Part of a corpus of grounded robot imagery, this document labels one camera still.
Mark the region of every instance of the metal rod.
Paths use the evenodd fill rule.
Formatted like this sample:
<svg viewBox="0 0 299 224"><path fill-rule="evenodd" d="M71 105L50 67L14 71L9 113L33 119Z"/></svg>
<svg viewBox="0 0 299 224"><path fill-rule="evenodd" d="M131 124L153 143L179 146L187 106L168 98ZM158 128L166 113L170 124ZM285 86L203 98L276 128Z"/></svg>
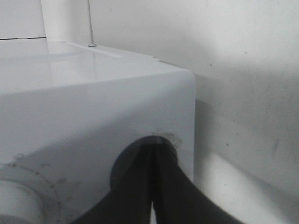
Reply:
<svg viewBox="0 0 299 224"><path fill-rule="evenodd" d="M90 14L90 2L87 0L87 11L88 11L88 23L89 23L89 39L90 44L89 47L96 47L97 45L93 42L93 27L92 27L92 17Z"/></svg>

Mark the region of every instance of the appliance top panel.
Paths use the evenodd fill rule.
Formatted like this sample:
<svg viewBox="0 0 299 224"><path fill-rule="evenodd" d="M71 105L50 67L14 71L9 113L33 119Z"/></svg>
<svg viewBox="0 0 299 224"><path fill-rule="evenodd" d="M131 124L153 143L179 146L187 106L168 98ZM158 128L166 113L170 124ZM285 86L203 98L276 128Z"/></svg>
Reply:
<svg viewBox="0 0 299 224"><path fill-rule="evenodd" d="M0 41L0 95L183 70L152 56L87 43Z"/></svg>

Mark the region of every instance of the white appliance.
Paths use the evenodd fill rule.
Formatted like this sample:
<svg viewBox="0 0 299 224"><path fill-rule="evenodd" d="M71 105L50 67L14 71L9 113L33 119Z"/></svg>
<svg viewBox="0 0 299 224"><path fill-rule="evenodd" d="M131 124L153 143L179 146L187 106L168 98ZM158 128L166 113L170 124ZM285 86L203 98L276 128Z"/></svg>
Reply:
<svg viewBox="0 0 299 224"><path fill-rule="evenodd" d="M87 45L0 41L3 223L70 223L110 191L116 158L145 136L170 140L193 177L192 73Z"/></svg>

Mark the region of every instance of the white wall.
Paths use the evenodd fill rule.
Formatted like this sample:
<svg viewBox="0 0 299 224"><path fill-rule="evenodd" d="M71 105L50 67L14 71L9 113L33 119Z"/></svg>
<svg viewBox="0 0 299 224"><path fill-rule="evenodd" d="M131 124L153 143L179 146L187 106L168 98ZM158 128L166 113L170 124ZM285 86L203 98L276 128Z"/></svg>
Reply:
<svg viewBox="0 0 299 224"><path fill-rule="evenodd" d="M41 0L48 41L89 42L87 0Z"/></svg>
<svg viewBox="0 0 299 224"><path fill-rule="evenodd" d="M40 0L0 0L0 39L45 37Z"/></svg>
<svg viewBox="0 0 299 224"><path fill-rule="evenodd" d="M91 0L97 44L197 78L195 183L246 223L298 223L299 2Z"/></svg>

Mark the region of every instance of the wall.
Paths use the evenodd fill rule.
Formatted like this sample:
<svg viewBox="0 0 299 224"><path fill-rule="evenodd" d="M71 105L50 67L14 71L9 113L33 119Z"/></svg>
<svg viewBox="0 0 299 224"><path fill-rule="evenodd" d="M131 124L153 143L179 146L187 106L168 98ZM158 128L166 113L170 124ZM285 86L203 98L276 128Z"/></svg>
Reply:
<svg viewBox="0 0 299 224"><path fill-rule="evenodd" d="M197 79L195 184L250 224L298 223L299 2L91 0L97 44Z"/></svg>
<svg viewBox="0 0 299 224"><path fill-rule="evenodd" d="M40 0L0 0L0 39L45 37Z"/></svg>
<svg viewBox="0 0 299 224"><path fill-rule="evenodd" d="M87 0L41 0L48 41L89 42Z"/></svg>

